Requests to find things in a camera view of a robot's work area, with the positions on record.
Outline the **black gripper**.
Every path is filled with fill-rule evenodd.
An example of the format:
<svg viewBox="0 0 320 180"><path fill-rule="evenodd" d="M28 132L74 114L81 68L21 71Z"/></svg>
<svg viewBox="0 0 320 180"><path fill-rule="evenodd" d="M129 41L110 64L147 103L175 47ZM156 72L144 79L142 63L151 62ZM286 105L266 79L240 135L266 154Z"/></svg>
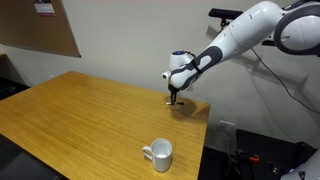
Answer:
<svg viewBox="0 0 320 180"><path fill-rule="evenodd" d="M168 84L168 90L171 92L171 95L170 95L171 103L175 103L177 99L177 92L179 92L180 90L175 88L171 84Z"/></svg>

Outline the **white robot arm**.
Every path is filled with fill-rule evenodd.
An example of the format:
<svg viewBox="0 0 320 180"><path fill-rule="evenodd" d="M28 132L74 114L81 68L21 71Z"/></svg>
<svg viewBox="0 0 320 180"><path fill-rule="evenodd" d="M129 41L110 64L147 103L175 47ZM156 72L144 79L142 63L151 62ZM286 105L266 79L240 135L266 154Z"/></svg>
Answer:
<svg viewBox="0 0 320 180"><path fill-rule="evenodd" d="M261 42L270 42L290 55L320 55L320 1L298 0L283 8L262 1L244 12L220 10L229 19L214 40L197 56L180 50L170 55L168 82L171 105L177 93L192 84L212 66L240 55Z"/></svg>

